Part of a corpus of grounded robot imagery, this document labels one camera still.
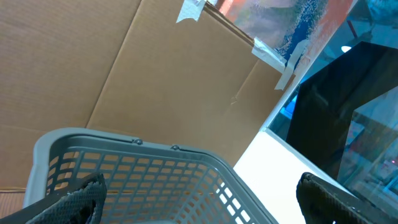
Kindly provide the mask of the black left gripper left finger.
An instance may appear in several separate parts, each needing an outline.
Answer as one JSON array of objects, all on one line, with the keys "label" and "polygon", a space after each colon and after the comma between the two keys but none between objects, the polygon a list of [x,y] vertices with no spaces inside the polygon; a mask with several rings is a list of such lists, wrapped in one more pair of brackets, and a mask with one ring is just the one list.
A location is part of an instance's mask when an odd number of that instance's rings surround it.
[{"label": "black left gripper left finger", "polygon": [[101,222],[106,195],[104,176],[95,172],[2,218],[1,223],[97,224]]}]

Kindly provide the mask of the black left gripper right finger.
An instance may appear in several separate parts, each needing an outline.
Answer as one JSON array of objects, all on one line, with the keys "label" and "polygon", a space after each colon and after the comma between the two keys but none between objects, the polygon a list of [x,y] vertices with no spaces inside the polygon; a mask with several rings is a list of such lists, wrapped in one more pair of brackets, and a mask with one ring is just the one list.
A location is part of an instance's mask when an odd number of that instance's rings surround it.
[{"label": "black left gripper right finger", "polygon": [[302,174],[296,198],[306,224],[397,224],[397,218],[309,172]]}]

